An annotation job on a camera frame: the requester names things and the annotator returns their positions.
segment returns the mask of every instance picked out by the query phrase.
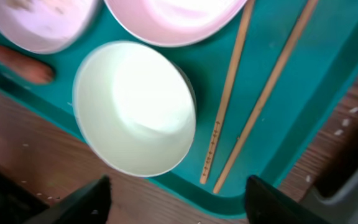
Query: wooden chopstick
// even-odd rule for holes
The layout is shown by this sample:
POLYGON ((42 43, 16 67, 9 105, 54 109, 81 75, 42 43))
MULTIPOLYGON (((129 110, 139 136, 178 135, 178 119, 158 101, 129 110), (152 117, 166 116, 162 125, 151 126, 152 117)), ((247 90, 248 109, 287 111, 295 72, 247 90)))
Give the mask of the wooden chopstick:
POLYGON ((208 153, 206 155, 203 166, 203 172, 201 173, 200 183, 202 184, 205 184, 208 179, 209 170, 211 169, 212 160, 216 150, 216 145, 221 135, 224 116, 226 114, 227 105, 229 104, 234 79, 236 78, 237 68, 239 66, 242 49, 246 40, 247 30, 254 4, 255 0, 248 0, 247 4, 244 6, 244 12, 242 13, 239 31, 236 37, 236 43, 234 44, 234 49, 230 60, 229 70, 227 71, 226 81, 224 83, 221 104, 219 105, 218 114, 216 115, 211 142, 209 143, 208 153))
POLYGON ((216 182, 216 185, 213 189, 213 192, 217 194, 222 186, 224 181, 226 180, 227 175, 229 174, 231 167, 234 164, 234 161, 236 161, 237 156, 241 152, 241 149, 245 143, 245 141, 248 138, 249 133, 251 132, 252 128, 254 127, 254 124, 262 111, 267 99, 269 98, 278 78, 280 77, 285 64, 288 62, 288 59, 290 58, 290 55, 292 53, 292 50, 295 48, 296 43, 298 42, 298 39, 300 38, 303 30, 305 29, 307 23, 310 20, 311 15, 313 14, 314 9, 316 8, 316 5, 318 3, 318 0, 309 0, 306 3, 306 6, 301 14, 301 16, 298 19, 298 22, 296 23, 295 27, 292 30, 292 33, 290 37, 287 40, 287 43, 284 46, 283 51, 281 52, 281 55, 279 56, 276 65, 272 71, 272 74, 270 75, 269 79, 267 80, 267 83, 265 85, 265 88, 263 89, 262 93, 260 94, 260 97, 258 101, 256 102, 256 105, 254 109, 252 110, 251 115, 249 116, 248 122, 245 126, 245 128, 242 130, 242 133, 240 135, 239 140, 237 141, 236 145, 234 146, 234 149, 229 157, 229 160, 226 162, 226 165, 224 166, 224 169, 216 182))

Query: teal tray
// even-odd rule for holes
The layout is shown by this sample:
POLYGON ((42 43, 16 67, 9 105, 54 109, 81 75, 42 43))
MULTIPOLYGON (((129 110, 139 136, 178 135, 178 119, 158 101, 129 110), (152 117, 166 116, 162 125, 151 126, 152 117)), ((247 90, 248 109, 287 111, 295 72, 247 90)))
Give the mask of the teal tray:
MULTIPOLYGON (((243 218, 247 177, 278 186, 358 74, 358 0, 320 0, 226 183, 213 186, 262 91, 306 0, 257 0, 222 135, 206 185, 200 175, 214 126, 240 16, 212 37, 188 47, 153 47, 188 75, 197 98, 197 131, 183 162, 149 179, 219 218, 243 218)), ((139 42, 103 6, 87 33, 68 49, 35 55, 0 34, 0 44, 50 64, 55 81, 35 86, 0 64, 0 90, 84 141, 71 107, 71 88, 84 57, 114 40, 139 42)))

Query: empty bowl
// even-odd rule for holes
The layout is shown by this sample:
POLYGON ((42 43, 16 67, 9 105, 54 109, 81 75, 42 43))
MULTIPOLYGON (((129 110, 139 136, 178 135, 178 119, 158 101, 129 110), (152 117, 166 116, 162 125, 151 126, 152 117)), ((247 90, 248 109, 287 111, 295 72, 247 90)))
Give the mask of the empty bowl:
POLYGON ((117 21, 149 44, 179 47, 225 26, 247 0, 104 0, 117 21))
POLYGON ((94 16, 99 0, 0 0, 0 33, 37 54, 72 44, 94 16))
POLYGON ((73 106, 93 151, 129 175, 172 170, 195 135, 195 98, 187 78, 163 55, 134 42, 104 44, 84 59, 73 106))

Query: brown wooden surface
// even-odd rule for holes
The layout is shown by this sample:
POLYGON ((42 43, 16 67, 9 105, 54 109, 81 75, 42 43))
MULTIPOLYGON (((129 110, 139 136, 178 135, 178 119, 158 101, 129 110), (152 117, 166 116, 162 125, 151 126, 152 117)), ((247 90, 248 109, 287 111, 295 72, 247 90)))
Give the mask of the brown wooden surface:
MULTIPOLYGON (((358 81, 338 104, 331 118, 280 186, 295 200, 344 149, 358 131, 358 81), (348 127, 342 121, 350 119, 348 127), (342 129, 340 136, 334 133, 342 129)), ((108 168, 89 147, 51 123, 0 94, 0 171, 48 203, 63 198, 87 182, 110 175, 113 207, 110 223, 245 223, 205 215, 147 180, 108 168)))

